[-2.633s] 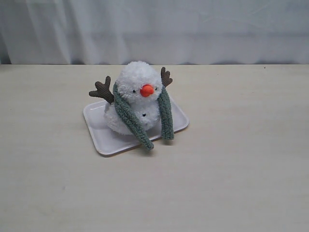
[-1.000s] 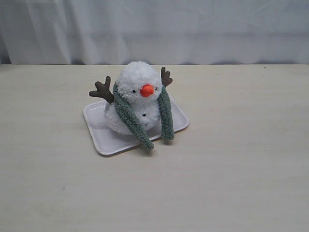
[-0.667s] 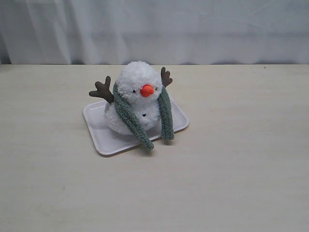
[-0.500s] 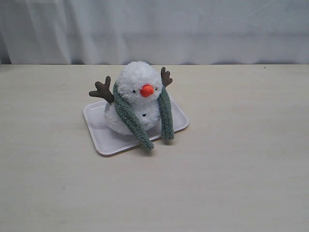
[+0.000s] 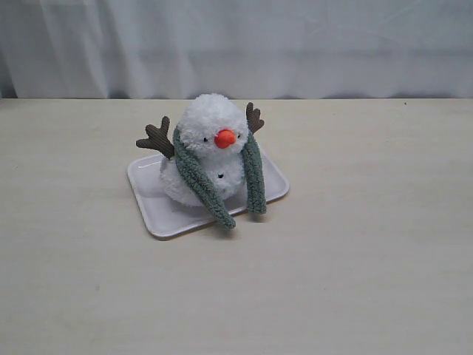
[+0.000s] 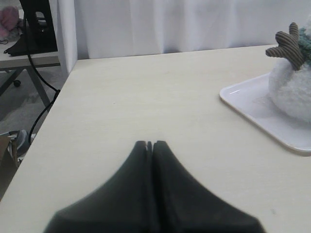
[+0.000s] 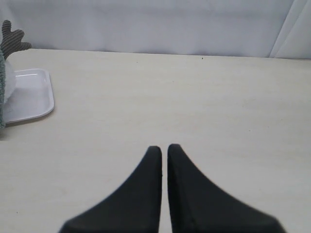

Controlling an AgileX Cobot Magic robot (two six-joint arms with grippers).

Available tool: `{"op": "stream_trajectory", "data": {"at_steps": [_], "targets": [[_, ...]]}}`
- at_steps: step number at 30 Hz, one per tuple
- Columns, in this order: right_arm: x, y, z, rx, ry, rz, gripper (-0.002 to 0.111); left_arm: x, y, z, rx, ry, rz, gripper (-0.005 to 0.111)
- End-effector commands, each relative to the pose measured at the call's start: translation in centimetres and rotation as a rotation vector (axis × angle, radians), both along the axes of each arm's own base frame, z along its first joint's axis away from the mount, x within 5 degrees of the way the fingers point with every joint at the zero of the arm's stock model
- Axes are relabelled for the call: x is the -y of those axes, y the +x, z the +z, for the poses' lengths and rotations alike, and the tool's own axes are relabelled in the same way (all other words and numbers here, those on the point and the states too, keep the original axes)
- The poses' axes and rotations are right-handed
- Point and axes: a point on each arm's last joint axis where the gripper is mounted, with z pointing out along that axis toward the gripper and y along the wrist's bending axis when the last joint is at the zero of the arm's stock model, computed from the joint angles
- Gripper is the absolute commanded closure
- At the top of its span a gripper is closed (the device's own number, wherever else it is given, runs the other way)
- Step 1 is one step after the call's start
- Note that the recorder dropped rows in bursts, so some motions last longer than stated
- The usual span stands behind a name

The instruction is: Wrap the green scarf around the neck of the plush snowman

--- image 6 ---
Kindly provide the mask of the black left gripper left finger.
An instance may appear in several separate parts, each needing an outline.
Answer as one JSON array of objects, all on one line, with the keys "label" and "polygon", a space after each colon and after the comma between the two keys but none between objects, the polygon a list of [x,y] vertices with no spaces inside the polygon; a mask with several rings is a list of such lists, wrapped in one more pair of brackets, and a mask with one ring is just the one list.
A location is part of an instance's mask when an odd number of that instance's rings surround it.
[{"label": "black left gripper left finger", "polygon": [[150,142],[138,141],[101,187],[55,213],[47,233],[154,233],[156,203]]}]

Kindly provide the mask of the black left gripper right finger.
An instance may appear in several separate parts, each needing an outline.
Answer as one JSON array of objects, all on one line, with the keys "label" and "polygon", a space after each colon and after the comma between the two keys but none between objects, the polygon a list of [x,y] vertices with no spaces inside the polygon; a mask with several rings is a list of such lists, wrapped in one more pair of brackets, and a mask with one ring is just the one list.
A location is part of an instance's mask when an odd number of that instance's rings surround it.
[{"label": "black left gripper right finger", "polygon": [[154,144],[152,177],[162,233],[263,233],[260,221],[200,184],[165,141]]}]

